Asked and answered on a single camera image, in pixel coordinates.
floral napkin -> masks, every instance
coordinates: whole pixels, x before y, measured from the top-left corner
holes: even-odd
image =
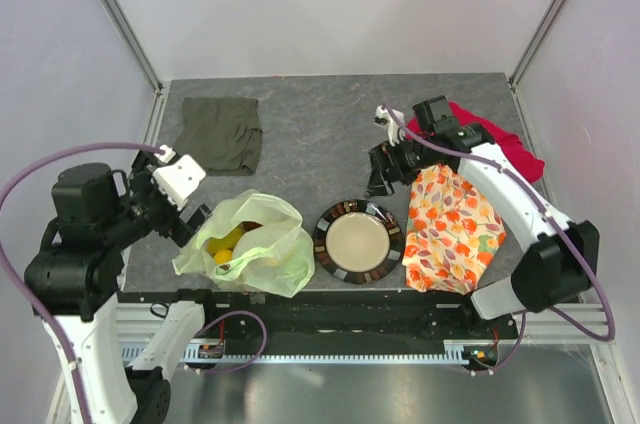
[[[502,219],[470,182],[445,165],[424,169],[411,187],[407,286],[473,291],[505,237]]]

plastic bag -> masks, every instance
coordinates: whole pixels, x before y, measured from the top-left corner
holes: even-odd
[[[206,242],[221,239],[243,222],[262,227],[243,235],[231,261],[217,265]],[[211,217],[173,259],[176,274],[204,274],[224,291],[263,291],[292,297],[315,270],[313,241],[302,229],[302,216],[279,197],[255,190],[220,202]]]

plate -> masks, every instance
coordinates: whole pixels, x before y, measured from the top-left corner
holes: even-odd
[[[398,221],[375,202],[339,202],[313,231],[316,261],[333,277],[352,284],[378,281],[402,260],[404,237]]]

yellow fruit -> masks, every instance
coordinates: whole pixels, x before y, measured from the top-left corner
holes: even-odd
[[[224,249],[233,249],[234,247],[236,247],[236,244],[243,235],[244,231],[242,230],[242,228],[236,227],[222,239],[216,239],[215,237],[209,239],[207,241],[207,247],[205,248],[205,250],[210,256],[215,256],[218,251],[222,251]]]
[[[229,262],[232,256],[233,253],[229,249],[223,249],[216,252],[216,254],[213,256],[213,260],[217,265],[221,266],[222,264],[226,264],[227,262]]]

white panel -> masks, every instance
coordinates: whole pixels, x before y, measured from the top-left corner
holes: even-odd
[[[520,93],[558,205],[601,234],[600,276],[640,390],[640,0],[569,0]]]
[[[76,144],[139,140],[153,92],[99,0],[0,0],[0,182],[35,159]],[[0,240],[19,272],[54,216],[57,174],[83,160],[128,165],[104,153],[50,166],[16,188]],[[60,368],[29,304],[0,273],[0,419],[44,422]]]
[[[119,0],[162,79],[511,71],[551,0]]]

